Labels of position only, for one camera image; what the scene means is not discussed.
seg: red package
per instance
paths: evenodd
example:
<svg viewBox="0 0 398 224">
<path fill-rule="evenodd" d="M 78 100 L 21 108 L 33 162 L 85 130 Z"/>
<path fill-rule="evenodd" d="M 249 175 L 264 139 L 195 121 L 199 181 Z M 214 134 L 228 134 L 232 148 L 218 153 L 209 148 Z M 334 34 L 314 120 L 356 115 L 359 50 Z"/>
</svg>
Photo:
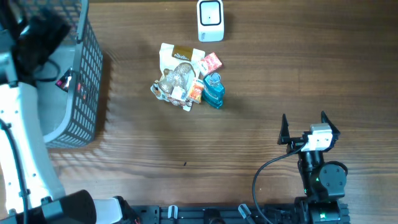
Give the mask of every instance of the red package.
<svg viewBox="0 0 398 224">
<path fill-rule="evenodd" d="M 203 76 L 206 76 L 218 68 L 220 68 L 223 64 L 218 59 L 217 55 L 213 52 L 207 55 L 204 59 L 199 61 L 199 68 L 202 72 Z"/>
</svg>

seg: brown wooden surface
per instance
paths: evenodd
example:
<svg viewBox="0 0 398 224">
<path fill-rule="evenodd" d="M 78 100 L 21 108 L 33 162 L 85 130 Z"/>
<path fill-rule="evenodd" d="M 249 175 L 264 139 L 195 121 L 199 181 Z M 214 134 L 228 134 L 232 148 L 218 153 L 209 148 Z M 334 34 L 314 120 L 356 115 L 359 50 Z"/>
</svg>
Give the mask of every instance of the brown wooden surface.
<svg viewBox="0 0 398 224">
<path fill-rule="evenodd" d="M 202 44 L 195 1 L 91 4 L 105 53 L 98 136 L 83 149 L 50 150 L 67 193 L 122 195 L 131 205 L 252 203 L 255 171 L 285 152 L 276 144 L 282 114 L 296 136 L 325 110 L 341 131 L 325 160 L 349 167 L 342 201 L 352 223 L 396 223 L 397 9 L 381 1 L 226 1 L 225 40 Z M 218 54 L 222 110 L 203 103 L 188 113 L 156 99 L 149 88 L 160 77 L 163 42 Z M 303 195 L 296 162 L 261 174 L 260 202 Z"/>
</svg>

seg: gray basket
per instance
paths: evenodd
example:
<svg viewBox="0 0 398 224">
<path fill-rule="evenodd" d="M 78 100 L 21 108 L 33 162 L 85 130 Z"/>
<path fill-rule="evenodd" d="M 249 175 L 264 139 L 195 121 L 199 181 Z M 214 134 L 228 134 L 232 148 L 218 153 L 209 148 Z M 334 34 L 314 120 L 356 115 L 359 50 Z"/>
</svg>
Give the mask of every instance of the gray basket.
<svg viewBox="0 0 398 224">
<path fill-rule="evenodd" d="M 62 45 L 50 56 L 61 67 L 61 75 L 72 70 L 69 91 L 53 83 L 38 83 L 40 127 L 47 147 L 81 147 L 94 140 L 103 54 L 88 21 L 88 0 L 23 0 L 28 17 L 41 7 L 53 9 L 71 25 Z M 45 64 L 47 78 L 56 69 Z"/>
</svg>

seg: basket handle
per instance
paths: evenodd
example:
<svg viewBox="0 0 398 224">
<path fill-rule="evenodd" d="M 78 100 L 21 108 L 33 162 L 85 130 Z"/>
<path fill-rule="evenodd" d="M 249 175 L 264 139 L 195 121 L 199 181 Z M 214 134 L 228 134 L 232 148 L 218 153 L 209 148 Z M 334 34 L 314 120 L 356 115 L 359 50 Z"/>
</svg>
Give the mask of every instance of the basket handle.
<svg viewBox="0 0 398 224">
<path fill-rule="evenodd" d="M 77 44 L 80 44 L 83 41 L 86 29 L 87 15 L 88 15 L 88 0 L 80 0 L 80 3 L 81 3 L 81 12 L 79 18 L 79 25 L 77 27 L 77 37 L 76 37 Z"/>
</svg>

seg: blue bottle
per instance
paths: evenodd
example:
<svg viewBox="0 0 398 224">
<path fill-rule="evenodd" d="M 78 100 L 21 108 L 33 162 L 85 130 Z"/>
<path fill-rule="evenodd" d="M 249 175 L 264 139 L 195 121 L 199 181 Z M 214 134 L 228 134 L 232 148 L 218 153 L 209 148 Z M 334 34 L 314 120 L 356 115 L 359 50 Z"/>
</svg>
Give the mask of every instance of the blue bottle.
<svg viewBox="0 0 398 224">
<path fill-rule="evenodd" d="M 202 93 L 203 99 L 212 107 L 219 109 L 223 105 L 225 89 L 221 84 L 219 73 L 208 75 L 204 79 L 205 90 Z"/>
</svg>

